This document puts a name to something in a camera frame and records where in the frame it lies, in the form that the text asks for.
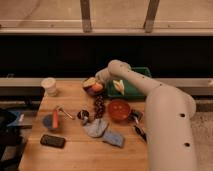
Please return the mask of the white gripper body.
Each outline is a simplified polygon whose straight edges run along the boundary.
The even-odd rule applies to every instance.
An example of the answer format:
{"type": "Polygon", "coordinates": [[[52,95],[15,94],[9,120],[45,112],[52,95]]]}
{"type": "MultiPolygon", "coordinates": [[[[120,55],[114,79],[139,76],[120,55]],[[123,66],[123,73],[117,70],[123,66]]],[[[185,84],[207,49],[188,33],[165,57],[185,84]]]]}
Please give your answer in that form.
{"type": "Polygon", "coordinates": [[[98,71],[95,74],[95,78],[98,82],[106,84],[109,81],[109,78],[110,78],[110,74],[108,72],[108,69],[105,68],[105,69],[98,71]]]}

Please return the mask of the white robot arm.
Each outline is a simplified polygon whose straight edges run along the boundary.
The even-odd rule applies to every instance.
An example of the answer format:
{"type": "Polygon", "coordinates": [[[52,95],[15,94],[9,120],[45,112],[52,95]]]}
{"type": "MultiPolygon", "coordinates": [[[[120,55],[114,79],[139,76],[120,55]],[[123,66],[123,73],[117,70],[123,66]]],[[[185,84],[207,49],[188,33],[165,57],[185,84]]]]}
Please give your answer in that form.
{"type": "Polygon", "coordinates": [[[149,171],[198,171],[190,118],[196,113],[191,95],[111,60],[95,74],[106,84],[123,79],[146,96],[145,125],[149,171]]]}

